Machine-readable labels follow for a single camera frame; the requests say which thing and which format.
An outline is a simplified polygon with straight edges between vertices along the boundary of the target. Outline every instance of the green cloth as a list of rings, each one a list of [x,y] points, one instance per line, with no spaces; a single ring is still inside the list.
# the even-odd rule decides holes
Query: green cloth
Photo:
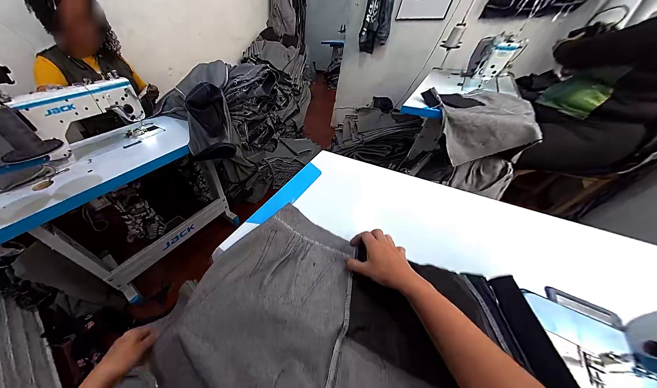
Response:
[[[537,102],[566,115],[584,119],[611,98],[616,82],[630,70],[630,66],[584,70],[550,86]]]

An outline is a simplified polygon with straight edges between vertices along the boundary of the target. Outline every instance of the whiteboard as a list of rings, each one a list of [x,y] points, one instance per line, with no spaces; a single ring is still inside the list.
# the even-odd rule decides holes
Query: whiteboard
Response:
[[[453,0],[402,0],[396,20],[445,19]]]

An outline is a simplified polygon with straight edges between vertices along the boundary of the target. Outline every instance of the jack logo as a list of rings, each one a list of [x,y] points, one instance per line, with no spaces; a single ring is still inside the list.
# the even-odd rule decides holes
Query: jack logo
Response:
[[[64,106],[58,106],[57,108],[48,109],[46,110],[46,115],[44,115],[44,117],[57,115],[58,113],[63,113],[63,112],[69,112],[71,110],[77,110],[77,108],[75,108],[74,103]]]
[[[173,237],[173,238],[171,239],[171,241],[166,241],[166,247],[163,248],[163,250],[165,251],[166,249],[172,247],[172,246],[175,245],[178,241],[180,241],[181,238],[183,238],[183,237],[185,237],[186,235],[190,234],[190,232],[192,232],[193,230],[195,230],[195,224],[192,224],[192,225],[190,225],[190,226],[187,226],[187,229],[183,229],[182,232],[178,233],[175,237]]]

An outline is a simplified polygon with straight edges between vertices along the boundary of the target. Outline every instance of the cutting table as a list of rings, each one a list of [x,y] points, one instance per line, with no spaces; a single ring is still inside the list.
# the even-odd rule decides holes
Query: cutting table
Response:
[[[201,227],[223,215],[237,224],[211,162],[200,165],[212,194],[218,198],[142,251],[116,266],[113,260],[101,260],[74,242],[50,222],[54,218],[116,190],[167,163],[189,154],[187,121],[156,117],[144,121],[158,129],[136,138],[126,132],[140,124],[126,126],[72,145],[77,161],[58,168],[59,173],[47,189],[32,186],[0,194],[0,244],[30,232],[40,241],[62,253],[110,286],[123,292],[127,300],[137,302],[140,295],[132,279],[187,240]]]
[[[375,228],[419,264],[488,278],[512,274],[617,313],[657,311],[657,246],[516,207],[400,172],[318,154],[214,252],[225,251],[291,203],[349,240]]]
[[[488,82],[481,83],[471,77],[461,75],[462,70],[451,69],[433,69],[431,73],[424,78],[415,92],[403,103],[400,109],[401,113],[408,113],[419,117],[429,117],[432,119],[441,119],[441,110],[438,108],[429,108],[421,97],[421,93],[431,88],[436,88],[439,94],[464,94],[470,93],[477,89],[483,91],[497,92],[519,95],[517,85],[512,74],[500,75]]]

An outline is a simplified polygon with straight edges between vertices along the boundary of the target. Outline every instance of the curly hair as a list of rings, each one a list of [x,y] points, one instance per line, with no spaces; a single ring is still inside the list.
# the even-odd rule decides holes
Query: curly hair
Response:
[[[24,0],[27,10],[36,16],[49,34],[51,34],[53,30],[53,15],[56,13],[56,3],[56,0]],[[115,54],[118,57],[121,57],[120,49],[120,41],[117,40],[116,33],[111,26],[107,24],[106,36],[104,38],[104,43],[99,48],[99,52],[102,54]]]

